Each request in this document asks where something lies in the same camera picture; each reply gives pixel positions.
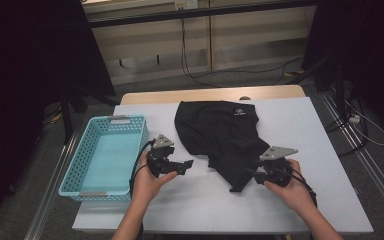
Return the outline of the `light blue perforated basket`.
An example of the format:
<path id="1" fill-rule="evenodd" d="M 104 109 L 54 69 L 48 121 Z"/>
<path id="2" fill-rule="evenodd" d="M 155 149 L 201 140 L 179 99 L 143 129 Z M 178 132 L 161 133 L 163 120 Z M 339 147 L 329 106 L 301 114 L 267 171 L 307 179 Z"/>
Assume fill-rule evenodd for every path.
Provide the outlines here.
<path id="1" fill-rule="evenodd" d="M 143 115 L 91 118 L 61 182 L 59 195 L 75 201 L 129 202 L 132 171 L 148 139 Z"/>

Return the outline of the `black stand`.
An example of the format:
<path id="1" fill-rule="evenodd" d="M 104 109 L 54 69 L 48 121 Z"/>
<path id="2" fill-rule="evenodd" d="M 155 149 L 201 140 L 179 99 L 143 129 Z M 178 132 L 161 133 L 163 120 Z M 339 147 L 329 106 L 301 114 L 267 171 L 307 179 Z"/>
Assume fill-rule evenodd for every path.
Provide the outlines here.
<path id="1" fill-rule="evenodd" d="M 299 84 L 309 77 L 315 78 L 314 86 L 317 91 L 327 91 L 330 87 L 335 89 L 336 109 L 341 118 L 346 117 L 343 66 L 333 54 L 327 54 L 303 74 L 295 77 L 289 85 Z"/>
<path id="2" fill-rule="evenodd" d="M 64 123 L 65 139 L 64 144 L 67 144 L 73 135 L 73 126 L 71 121 L 70 106 L 76 112 L 83 113 L 87 110 L 87 104 L 83 100 L 84 96 L 90 96 L 109 106 L 116 106 L 117 102 L 104 95 L 95 93 L 78 84 L 66 84 L 60 92 L 61 111 Z"/>

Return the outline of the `person's right hand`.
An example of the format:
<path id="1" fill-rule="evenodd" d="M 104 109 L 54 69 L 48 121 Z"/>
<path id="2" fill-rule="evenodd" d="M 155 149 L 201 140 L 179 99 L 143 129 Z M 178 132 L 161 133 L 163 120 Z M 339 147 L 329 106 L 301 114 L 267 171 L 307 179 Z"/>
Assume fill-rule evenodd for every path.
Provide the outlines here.
<path id="1" fill-rule="evenodd" d="M 306 181 L 301 175 L 299 162 L 292 159 L 288 159 L 288 162 L 292 167 L 293 177 L 287 186 L 280 187 L 269 181 L 265 181 L 264 185 L 270 191 L 277 194 L 301 218 L 311 218 L 318 212 L 318 209 L 310 196 L 309 190 L 305 186 Z"/>

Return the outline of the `wooden table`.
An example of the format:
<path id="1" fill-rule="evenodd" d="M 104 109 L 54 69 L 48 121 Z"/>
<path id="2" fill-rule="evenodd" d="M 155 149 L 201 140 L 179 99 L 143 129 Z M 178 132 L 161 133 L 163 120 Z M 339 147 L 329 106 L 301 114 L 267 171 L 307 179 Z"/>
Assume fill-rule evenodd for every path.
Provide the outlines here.
<path id="1" fill-rule="evenodd" d="M 122 105 L 178 103 L 181 101 L 237 101 L 242 97 L 251 100 L 305 97 L 299 85 L 276 85 L 254 87 L 232 87 L 217 89 L 173 90 L 156 92 L 127 93 Z"/>

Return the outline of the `black crossbar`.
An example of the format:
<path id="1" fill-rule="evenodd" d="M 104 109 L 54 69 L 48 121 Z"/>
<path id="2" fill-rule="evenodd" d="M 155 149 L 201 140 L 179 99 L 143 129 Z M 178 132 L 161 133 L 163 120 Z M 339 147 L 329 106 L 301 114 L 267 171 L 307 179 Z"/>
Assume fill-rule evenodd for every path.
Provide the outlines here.
<path id="1" fill-rule="evenodd" d="M 273 0 L 262 3 L 239 4 L 220 7 L 209 7 L 192 10 L 177 10 L 162 13 L 152 13 L 126 17 L 110 17 L 90 20 L 90 28 L 101 28 L 119 25 L 131 25 L 148 22 L 188 19 L 197 17 L 217 16 L 226 14 L 269 11 L 307 6 L 317 6 L 323 0 Z"/>

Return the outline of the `black curtain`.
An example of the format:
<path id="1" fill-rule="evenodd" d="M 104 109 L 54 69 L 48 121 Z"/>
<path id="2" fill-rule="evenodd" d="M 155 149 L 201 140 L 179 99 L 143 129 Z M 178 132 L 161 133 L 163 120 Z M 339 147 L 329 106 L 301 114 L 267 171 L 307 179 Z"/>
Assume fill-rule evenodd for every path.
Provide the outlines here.
<path id="1" fill-rule="evenodd" d="M 0 205 L 31 154 L 43 111 L 114 88 L 83 0 L 0 0 Z"/>
<path id="2" fill-rule="evenodd" d="M 326 89 L 341 67 L 352 93 L 384 123 L 384 0 L 321 0 L 301 67 L 307 70 L 326 56 L 331 61 L 316 78 L 318 87 Z"/>

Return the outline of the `beige cabinet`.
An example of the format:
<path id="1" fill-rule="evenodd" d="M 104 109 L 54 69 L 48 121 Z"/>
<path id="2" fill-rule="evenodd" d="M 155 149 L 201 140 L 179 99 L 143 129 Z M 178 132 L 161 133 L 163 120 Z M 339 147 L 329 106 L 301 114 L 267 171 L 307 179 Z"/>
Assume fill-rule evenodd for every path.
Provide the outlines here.
<path id="1" fill-rule="evenodd" d="M 81 0 L 89 20 L 177 11 L 176 0 Z M 270 0 L 198 0 L 198 8 Z M 113 84 L 256 64 L 304 55 L 314 6 L 95 28 Z"/>

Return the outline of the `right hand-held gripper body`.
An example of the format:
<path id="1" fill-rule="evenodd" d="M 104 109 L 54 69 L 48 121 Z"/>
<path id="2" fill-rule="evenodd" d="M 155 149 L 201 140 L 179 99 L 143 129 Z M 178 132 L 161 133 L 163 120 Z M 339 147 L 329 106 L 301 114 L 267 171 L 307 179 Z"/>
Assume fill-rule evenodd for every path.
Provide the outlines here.
<path id="1" fill-rule="evenodd" d="M 264 177 L 254 177 L 258 184 L 263 184 L 265 181 L 274 183 L 280 187 L 285 187 L 289 184 L 292 177 L 292 167 L 286 160 L 286 156 L 296 154 L 297 149 L 286 148 L 279 146 L 269 147 L 258 160 L 264 161 L 262 167 L 264 169 Z"/>

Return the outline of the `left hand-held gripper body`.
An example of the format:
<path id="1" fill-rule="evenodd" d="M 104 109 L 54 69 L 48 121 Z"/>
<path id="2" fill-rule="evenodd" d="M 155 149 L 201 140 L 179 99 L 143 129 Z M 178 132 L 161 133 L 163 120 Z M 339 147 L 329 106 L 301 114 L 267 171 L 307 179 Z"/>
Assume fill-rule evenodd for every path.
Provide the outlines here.
<path id="1" fill-rule="evenodd" d="M 155 177 L 167 174 L 178 169 L 184 169 L 182 163 L 171 162 L 168 156 L 174 153 L 174 142 L 165 135 L 159 134 L 147 154 L 147 163 L 151 173 Z"/>

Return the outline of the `aluminium floor rail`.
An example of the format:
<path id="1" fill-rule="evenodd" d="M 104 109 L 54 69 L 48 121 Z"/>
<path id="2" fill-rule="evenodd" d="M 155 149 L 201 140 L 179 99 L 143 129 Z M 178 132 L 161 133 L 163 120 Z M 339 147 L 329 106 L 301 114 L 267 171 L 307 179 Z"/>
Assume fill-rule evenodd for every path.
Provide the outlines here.
<path id="1" fill-rule="evenodd" d="M 51 179 L 46 187 L 45 193 L 39 203 L 39 206 L 29 225 L 24 240 L 40 240 L 50 211 L 53 207 L 54 200 L 57 196 L 59 184 L 62 181 L 65 167 L 68 162 L 69 155 L 72 153 L 75 145 L 75 136 L 71 135 L 64 139 L 62 151 L 53 170 Z"/>
<path id="2" fill-rule="evenodd" d="M 384 198 L 384 173 L 376 163 L 374 157 L 363 145 L 364 138 L 360 138 L 353 125 L 340 117 L 336 109 L 337 105 L 334 103 L 332 96 L 325 93 L 320 93 L 319 96 L 327 107 L 329 113 L 332 115 L 335 123 L 339 126 L 342 134 L 352 147 L 351 152 L 357 156 Z"/>

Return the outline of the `white wall socket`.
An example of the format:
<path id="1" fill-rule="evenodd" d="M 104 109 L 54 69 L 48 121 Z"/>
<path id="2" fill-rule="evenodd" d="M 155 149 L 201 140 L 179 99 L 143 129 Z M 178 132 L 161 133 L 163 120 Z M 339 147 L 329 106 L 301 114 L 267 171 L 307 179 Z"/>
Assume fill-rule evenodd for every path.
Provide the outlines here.
<path id="1" fill-rule="evenodd" d="M 198 0 L 176 0 L 174 4 L 176 10 L 189 10 L 198 8 Z"/>

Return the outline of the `person's left hand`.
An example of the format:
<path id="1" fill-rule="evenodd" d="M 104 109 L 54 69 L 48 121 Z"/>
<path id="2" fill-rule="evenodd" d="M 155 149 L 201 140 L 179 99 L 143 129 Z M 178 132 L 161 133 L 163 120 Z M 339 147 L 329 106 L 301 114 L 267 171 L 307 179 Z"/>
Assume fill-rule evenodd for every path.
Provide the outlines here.
<path id="1" fill-rule="evenodd" d="M 134 205 L 148 206 L 157 196 L 161 187 L 173 180 L 178 174 L 173 171 L 162 177 L 155 177 L 147 165 L 147 153 L 143 153 L 139 160 L 138 169 L 133 188 L 132 203 Z"/>

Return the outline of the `black shorts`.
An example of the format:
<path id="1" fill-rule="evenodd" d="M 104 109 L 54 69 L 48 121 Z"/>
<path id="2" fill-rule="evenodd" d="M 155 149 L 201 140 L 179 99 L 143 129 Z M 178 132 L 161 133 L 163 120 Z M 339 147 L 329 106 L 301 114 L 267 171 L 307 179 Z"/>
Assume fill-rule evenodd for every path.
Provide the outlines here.
<path id="1" fill-rule="evenodd" d="M 251 180 L 248 169 L 269 144 L 259 137 L 259 117 L 254 105 L 227 101 L 181 102 L 175 128 L 191 155 L 206 155 L 208 166 L 241 192 Z"/>

